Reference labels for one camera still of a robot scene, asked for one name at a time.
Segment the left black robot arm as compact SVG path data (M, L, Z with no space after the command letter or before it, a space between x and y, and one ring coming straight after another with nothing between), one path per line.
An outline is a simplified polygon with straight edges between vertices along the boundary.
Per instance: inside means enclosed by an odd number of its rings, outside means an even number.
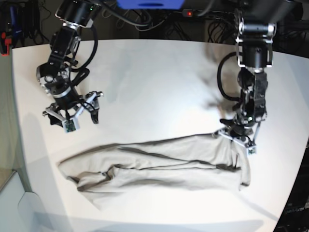
M239 0L235 8L234 52L219 63L217 85L224 99L234 102L232 119L221 119L224 128L217 133L245 149L256 152L256 137L261 122L267 117L266 68L273 66L273 41L277 23L283 20L300 0ZM237 82L240 95L232 97L223 89L221 74L224 63L236 57L240 67Z

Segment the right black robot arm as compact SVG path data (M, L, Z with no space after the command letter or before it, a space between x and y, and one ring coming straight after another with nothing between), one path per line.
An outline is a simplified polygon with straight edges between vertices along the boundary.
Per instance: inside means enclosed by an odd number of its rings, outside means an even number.
M62 26L50 41L51 54L46 63L37 67L37 81L46 94L54 99L54 103L46 107L42 114L49 118L51 125L62 127L66 133L80 128L78 118L83 111L87 111L92 122L98 124L98 99L103 93L91 91L81 95L76 87L88 77L90 70L87 66L98 48L98 35L93 21L101 8L99 0L63 1L55 14L62 21ZM87 61L77 67L81 31L87 28L93 33L94 46Z

